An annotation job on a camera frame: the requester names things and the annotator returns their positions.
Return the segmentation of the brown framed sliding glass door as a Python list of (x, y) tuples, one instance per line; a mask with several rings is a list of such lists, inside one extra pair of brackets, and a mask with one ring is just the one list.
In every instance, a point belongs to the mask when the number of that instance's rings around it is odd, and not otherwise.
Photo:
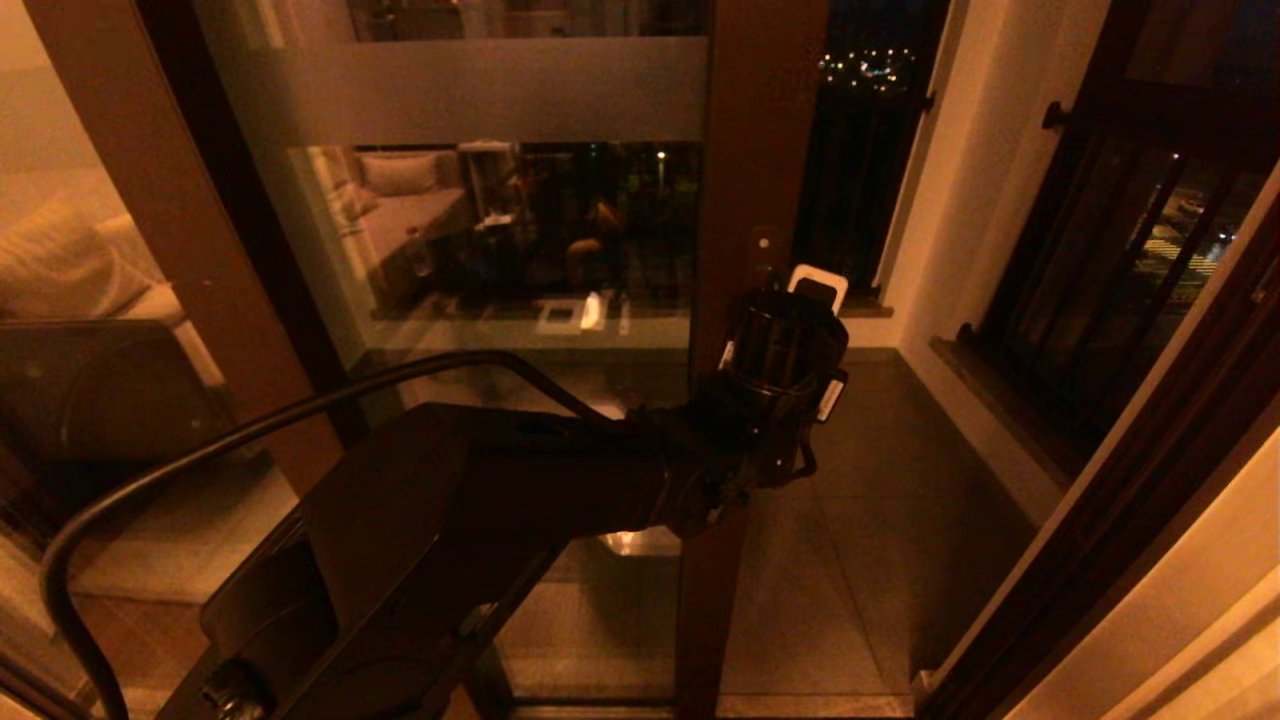
[[(787, 291), (826, 0), (186, 0), (367, 429), (680, 407)], [(463, 675), (712, 720), (744, 501), (573, 541)]]

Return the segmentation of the dark brown door jamb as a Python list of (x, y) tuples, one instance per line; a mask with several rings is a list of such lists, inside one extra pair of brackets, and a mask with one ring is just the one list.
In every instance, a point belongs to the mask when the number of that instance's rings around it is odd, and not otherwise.
[(918, 700), (996, 720), (1059, 666), (1280, 421), (1280, 190), (1194, 306), (1091, 468)]

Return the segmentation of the brown framed fixed glass panel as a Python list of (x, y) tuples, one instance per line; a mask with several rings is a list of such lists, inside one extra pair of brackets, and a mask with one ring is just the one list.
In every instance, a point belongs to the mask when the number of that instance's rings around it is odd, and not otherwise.
[[(136, 473), (312, 393), (134, 0), (0, 0), (0, 717), (102, 720), (38, 564)], [(358, 429), (302, 420), (95, 527), (68, 584), (134, 720), (221, 720), (196, 609)]]

